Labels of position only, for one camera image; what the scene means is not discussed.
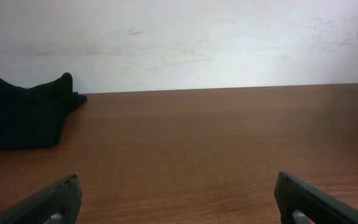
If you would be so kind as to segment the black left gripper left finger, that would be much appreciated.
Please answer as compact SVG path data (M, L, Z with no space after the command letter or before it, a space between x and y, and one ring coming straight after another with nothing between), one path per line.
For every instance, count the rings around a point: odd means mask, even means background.
M68 175L0 212L0 224L74 224L81 198L78 176Z

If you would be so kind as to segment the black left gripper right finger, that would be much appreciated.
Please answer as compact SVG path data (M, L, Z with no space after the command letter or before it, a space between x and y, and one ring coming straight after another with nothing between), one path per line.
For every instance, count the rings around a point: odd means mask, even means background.
M274 196L282 224L358 224L358 210L295 176L278 174Z

